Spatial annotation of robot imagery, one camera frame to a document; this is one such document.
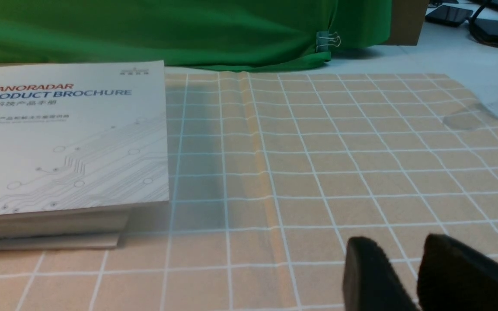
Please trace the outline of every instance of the cardboard box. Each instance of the cardboard box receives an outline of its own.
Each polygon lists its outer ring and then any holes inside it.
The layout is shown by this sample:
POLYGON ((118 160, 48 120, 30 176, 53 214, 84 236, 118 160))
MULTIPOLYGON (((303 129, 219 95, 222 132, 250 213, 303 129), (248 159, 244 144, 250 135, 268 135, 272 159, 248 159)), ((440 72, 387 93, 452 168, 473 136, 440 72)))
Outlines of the cardboard box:
POLYGON ((416 45, 429 0, 392 0, 391 34, 383 45, 416 45))

